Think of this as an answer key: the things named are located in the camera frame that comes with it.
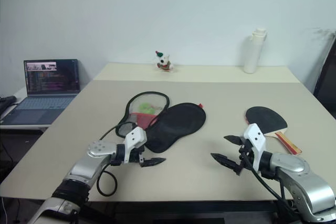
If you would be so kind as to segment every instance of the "laptop keyboard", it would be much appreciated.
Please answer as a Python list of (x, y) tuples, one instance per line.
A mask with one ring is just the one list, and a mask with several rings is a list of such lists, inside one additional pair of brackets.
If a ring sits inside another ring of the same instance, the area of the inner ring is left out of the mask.
[(74, 97), (27, 98), (21, 102), (17, 110), (65, 109)]

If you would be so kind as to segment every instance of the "ping pong paddle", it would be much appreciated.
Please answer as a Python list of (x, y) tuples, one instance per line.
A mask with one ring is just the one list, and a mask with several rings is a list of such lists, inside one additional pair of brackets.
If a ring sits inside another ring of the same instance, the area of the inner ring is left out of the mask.
[(264, 136), (278, 138), (291, 154), (297, 155), (302, 152), (285, 136), (287, 123), (277, 112), (266, 107), (252, 107), (246, 113), (246, 120), (249, 124), (258, 124)]

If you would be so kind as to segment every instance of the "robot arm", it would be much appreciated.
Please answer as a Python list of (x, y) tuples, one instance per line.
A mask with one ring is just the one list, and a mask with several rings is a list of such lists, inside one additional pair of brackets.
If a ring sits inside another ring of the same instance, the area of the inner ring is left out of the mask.
[(225, 138), (241, 145), (241, 163), (236, 164), (221, 154), (212, 154), (216, 161), (233, 169), (237, 175), (247, 168), (260, 172), (264, 178), (281, 181), (291, 193), (303, 221), (336, 223), (335, 195), (328, 183), (310, 169), (307, 161), (298, 156), (267, 152), (266, 139), (257, 124), (249, 125), (244, 137)]
[(52, 196), (41, 205), (29, 224), (38, 223), (39, 218), (45, 218), (43, 215), (52, 215), (57, 219), (72, 221), (83, 204), (88, 201), (89, 190), (95, 184), (103, 167), (108, 164), (128, 163), (131, 151), (141, 147), (146, 141), (145, 131), (136, 127), (126, 135), (122, 144), (104, 140), (90, 144), (86, 154), (75, 163)]

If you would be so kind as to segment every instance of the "red paddle handle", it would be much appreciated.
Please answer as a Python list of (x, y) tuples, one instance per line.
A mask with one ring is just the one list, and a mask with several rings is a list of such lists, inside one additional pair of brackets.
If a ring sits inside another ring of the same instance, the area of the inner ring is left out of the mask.
[(276, 132), (275, 134), (291, 154), (298, 155), (302, 153), (302, 150), (299, 149), (296, 145), (294, 145), (294, 143), (292, 143), (282, 132), (279, 131)]

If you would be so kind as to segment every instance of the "beige tabletop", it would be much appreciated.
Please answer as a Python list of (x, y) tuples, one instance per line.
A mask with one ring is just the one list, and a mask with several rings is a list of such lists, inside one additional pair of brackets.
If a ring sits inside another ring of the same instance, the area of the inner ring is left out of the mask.
[[(210, 156), (212, 152), (222, 153), (238, 161), (239, 146), (223, 136), (241, 135), (247, 126), (246, 109), (258, 105), (272, 108), (286, 119), (289, 125), (286, 135), (302, 149), (301, 157), (336, 191), (336, 174), (331, 167), (336, 162), (336, 121), (295, 78), (287, 77), (284, 83), (253, 83), (125, 81), (98, 77), (80, 92), (4, 180), (1, 196), (48, 198), (85, 153), (88, 144), (117, 124), (127, 102), (143, 91), (163, 92), (170, 97), (171, 105), (202, 103), (206, 122), (199, 131), (178, 140), (164, 153), (144, 152), (147, 158), (167, 158), (160, 165), (111, 167), (109, 170), (118, 179), (117, 193), (106, 198), (94, 186), (89, 196), (91, 201), (273, 199), (251, 172), (244, 170), (237, 176)], [(107, 139), (122, 142), (113, 133)], [(287, 152), (274, 138), (267, 139), (267, 148), (270, 152)], [(103, 190), (112, 189), (111, 179), (104, 178), (101, 182)], [(267, 183), (279, 192), (277, 182), (268, 180)]]

